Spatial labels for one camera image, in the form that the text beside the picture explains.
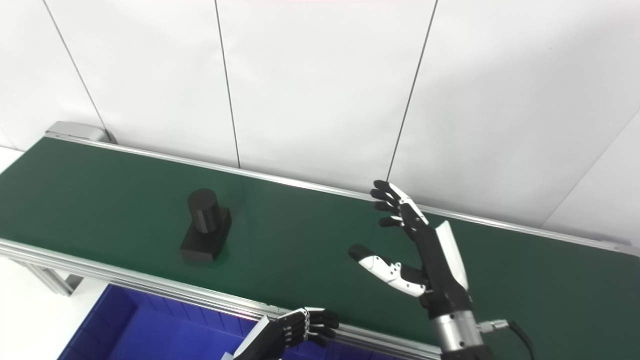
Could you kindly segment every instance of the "blue bin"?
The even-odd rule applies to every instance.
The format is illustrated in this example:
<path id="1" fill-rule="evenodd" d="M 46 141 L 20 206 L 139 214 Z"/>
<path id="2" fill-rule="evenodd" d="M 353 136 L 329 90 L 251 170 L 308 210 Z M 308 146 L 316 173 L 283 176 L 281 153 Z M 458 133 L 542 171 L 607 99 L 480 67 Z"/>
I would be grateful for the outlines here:
<path id="1" fill-rule="evenodd" d="M 220 360 L 254 321 L 109 285 L 58 360 Z M 289 348 L 286 360 L 399 360 L 331 341 Z"/>

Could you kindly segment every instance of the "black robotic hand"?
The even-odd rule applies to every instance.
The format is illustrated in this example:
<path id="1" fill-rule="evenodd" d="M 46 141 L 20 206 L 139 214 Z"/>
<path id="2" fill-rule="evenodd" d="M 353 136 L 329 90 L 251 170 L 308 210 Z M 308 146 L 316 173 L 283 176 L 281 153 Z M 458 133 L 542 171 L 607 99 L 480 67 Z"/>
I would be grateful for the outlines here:
<path id="1" fill-rule="evenodd" d="M 232 357 L 234 360 L 280 359 L 284 350 L 304 341 L 313 341 L 321 347 L 326 339 L 335 337 L 338 317 L 320 307 L 301 307 L 276 319 L 264 316 L 240 344 Z"/>
<path id="2" fill-rule="evenodd" d="M 396 186 L 382 180 L 376 180 L 374 186 L 371 195 L 379 200 L 374 208 L 391 213 L 380 219 L 380 226 L 401 227 L 416 244 L 422 268 L 393 263 L 361 244 L 352 246 L 349 255 L 391 287 L 420 298 L 428 309 L 429 300 L 437 302 L 436 298 L 446 296 L 443 291 L 448 295 L 455 291 L 463 302 L 468 299 L 467 275 L 449 223 L 434 229 L 411 198 Z"/>
<path id="3" fill-rule="evenodd" d="M 443 360 L 491 359 L 477 329 L 467 275 L 449 223 L 433 228 L 396 186 L 382 180 L 374 186 L 371 195 L 379 200 L 374 208 L 391 213 L 380 219 L 380 226 L 401 227 L 416 245 L 422 267 L 393 263 L 361 244 L 352 246 L 349 255 L 391 287 L 420 300 L 438 334 Z"/>

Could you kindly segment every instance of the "black block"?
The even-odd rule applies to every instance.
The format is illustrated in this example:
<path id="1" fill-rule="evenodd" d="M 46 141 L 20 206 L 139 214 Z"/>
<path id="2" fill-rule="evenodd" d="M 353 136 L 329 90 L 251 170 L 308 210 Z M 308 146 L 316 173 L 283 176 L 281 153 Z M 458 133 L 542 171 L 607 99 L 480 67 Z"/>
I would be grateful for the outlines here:
<path id="1" fill-rule="evenodd" d="M 191 223 L 180 246 L 183 258 L 211 262 L 220 255 L 231 227 L 231 212 L 229 208 L 220 207 L 219 209 L 221 223 L 220 226 L 216 226 L 215 231 L 201 233 L 193 222 Z"/>

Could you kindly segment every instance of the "robotic finger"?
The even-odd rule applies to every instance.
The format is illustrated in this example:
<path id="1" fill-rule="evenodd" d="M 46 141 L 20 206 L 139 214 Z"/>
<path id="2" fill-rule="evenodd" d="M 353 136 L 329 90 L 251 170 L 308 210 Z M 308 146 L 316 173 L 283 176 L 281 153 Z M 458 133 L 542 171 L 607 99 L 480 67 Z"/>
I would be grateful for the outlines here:
<path id="1" fill-rule="evenodd" d="M 405 294 L 420 297 L 428 291 L 428 282 L 416 268 L 393 263 L 388 258 L 376 255 L 362 244 L 351 246 L 349 255 L 377 278 Z"/>

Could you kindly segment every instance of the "black cable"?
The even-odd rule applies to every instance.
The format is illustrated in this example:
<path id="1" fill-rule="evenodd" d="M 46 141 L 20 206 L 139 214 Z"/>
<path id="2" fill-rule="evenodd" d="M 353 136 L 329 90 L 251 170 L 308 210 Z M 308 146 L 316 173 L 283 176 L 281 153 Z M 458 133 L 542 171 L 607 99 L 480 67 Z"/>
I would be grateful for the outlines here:
<path id="1" fill-rule="evenodd" d="M 531 342 L 531 339 L 529 339 L 529 337 L 526 335 L 524 330 L 522 330 L 522 328 L 518 326 L 518 324 L 514 321 L 509 321 L 507 323 L 509 324 L 509 329 L 511 329 L 511 331 L 513 331 L 513 333 L 516 334 L 520 338 L 520 340 L 522 340 L 524 346 L 527 347 L 529 355 L 531 356 L 531 360 L 536 360 L 536 356 L 533 353 L 533 343 Z"/>

